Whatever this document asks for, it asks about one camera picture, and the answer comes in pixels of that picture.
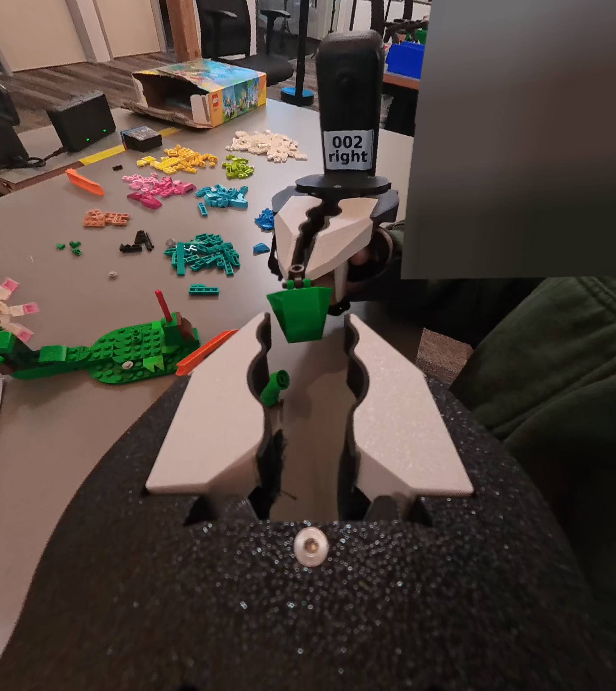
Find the pile of teal lego pieces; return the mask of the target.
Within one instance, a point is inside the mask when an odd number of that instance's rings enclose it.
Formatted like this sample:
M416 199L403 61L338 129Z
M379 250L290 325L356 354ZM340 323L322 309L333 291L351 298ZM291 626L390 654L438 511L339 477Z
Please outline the pile of teal lego pieces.
M189 241L169 239L164 251L177 276L217 268L227 277L240 269L241 261L233 244L218 234L198 234Z

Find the colourful cardboard lego box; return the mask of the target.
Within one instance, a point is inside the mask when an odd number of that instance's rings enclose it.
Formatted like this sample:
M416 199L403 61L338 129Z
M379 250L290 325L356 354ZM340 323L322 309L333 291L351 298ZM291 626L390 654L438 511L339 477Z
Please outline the colourful cardboard lego box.
M175 125L210 129L266 105L267 76L211 59L168 64L132 74L133 112Z

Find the pile of white lego pieces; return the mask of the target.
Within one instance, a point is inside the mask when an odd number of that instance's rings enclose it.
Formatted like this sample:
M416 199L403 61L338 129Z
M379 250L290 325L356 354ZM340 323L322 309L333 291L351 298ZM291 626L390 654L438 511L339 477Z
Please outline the pile of white lego pieces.
M308 156L299 150L298 143L284 134L270 130L248 133L236 131L233 141L226 146L229 152L246 152L260 155L271 162L284 163L289 158L305 161Z

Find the black floor stand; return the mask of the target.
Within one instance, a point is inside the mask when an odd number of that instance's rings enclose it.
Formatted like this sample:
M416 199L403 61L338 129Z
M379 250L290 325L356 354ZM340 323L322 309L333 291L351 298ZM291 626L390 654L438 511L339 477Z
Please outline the black floor stand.
M309 26L310 1L300 1L299 27L297 35L297 64L295 85L285 86L280 92L280 99L298 107L310 107L314 102L314 92L304 88L306 39Z

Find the small black box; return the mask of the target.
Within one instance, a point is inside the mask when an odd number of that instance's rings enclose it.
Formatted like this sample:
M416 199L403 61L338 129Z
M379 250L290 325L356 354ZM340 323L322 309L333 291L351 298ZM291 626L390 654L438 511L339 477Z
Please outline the small black box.
M159 149L163 145L163 136L148 126L137 126L120 132L121 142L126 150L141 153Z

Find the blue storage bin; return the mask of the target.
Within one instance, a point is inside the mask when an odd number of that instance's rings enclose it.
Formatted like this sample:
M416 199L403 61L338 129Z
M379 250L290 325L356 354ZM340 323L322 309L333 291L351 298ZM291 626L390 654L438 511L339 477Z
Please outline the blue storage bin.
M425 45L411 41L392 43L386 55L387 72L419 80Z

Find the green sloped lego piece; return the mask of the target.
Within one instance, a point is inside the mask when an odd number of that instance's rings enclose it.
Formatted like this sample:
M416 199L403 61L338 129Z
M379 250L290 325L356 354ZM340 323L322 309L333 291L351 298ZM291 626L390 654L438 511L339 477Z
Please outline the green sloped lego piece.
M310 279L295 279L286 281L279 291L267 294L288 343L322 339L331 293L331 288L313 285Z

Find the black office chair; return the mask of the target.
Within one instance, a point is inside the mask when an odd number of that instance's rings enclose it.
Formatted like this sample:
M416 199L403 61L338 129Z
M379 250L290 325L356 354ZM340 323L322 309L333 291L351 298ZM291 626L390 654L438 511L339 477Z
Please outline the black office chair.
M264 73L268 86L293 76L294 69L286 57L269 52L276 20L289 18L289 12L260 10L267 21L266 50L251 55L251 48L257 43L251 37L251 15L246 1L197 1L196 5L202 57Z

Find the pile of pink lego pieces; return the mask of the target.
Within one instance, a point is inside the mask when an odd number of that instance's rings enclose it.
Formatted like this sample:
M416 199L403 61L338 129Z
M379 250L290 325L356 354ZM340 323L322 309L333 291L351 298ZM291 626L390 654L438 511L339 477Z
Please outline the pile of pink lego pieces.
M127 183L130 193L127 198L140 203L143 207L156 210L161 208L162 200L174 195L188 195L197 190L191 182L178 180L172 177L151 176L123 176L122 181Z

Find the small green lego cylinder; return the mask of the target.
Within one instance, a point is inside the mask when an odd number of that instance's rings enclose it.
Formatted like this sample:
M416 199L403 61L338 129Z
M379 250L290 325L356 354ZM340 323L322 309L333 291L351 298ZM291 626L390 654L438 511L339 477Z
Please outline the small green lego cylinder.
M280 394L288 389L290 376L286 370L278 370L270 373L267 385L260 394L261 402L271 408L278 404Z

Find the orange lego blade piece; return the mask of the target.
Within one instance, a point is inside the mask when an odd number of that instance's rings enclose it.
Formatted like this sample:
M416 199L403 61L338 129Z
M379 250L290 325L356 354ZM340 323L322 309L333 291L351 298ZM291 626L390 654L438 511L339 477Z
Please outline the orange lego blade piece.
M83 176L75 168L67 168L65 174L70 183L83 191L89 192L97 196L104 196L105 191L103 187L97 182Z
M182 358L182 360L176 364L176 376L186 376L191 374L195 367L200 365L201 362L209 357L215 350L220 348L237 332L238 329L226 330L217 334L217 336L211 338L203 345L200 345L200 347L198 347L188 356Z

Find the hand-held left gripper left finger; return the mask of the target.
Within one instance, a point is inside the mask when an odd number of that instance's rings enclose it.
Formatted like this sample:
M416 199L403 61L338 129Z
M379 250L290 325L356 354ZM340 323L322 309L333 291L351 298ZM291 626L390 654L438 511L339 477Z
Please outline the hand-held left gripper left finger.
M260 313L192 370L145 483L150 494L249 496L260 485L270 347L270 317Z

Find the pile of salmon lego pieces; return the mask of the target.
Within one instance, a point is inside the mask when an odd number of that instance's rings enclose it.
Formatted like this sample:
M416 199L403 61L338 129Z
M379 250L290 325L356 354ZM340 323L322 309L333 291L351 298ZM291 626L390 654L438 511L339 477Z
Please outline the pile of salmon lego pieces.
M85 228L125 227L129 221L130 214L128 213L102 212L99 209L93 209L85 214L82 226Z

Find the green lego model with flower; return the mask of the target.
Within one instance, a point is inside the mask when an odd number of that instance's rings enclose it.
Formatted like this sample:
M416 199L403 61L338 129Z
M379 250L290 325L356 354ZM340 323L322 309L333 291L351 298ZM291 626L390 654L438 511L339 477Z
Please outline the green lego model with flower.
M10 304L18 282L0 284L0 374L20 381L85 371L109 385L125 385L174 375L177 364L200 347L198 331L179 312L168 312L143 324L126 325L102 335L91 345L49 344L32 348L33 332L18 319L38 313L34 302Z

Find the person's right forearm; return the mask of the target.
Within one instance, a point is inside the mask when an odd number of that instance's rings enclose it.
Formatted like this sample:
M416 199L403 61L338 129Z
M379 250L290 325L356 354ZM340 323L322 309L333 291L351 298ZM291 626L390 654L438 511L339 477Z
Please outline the person's right forearm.
M544 280L403 279L401 259L407 222L399 220L379 227L394 241L392 259L376 275L358 276L348 268L349 299L384 303L394 314L472 347Z

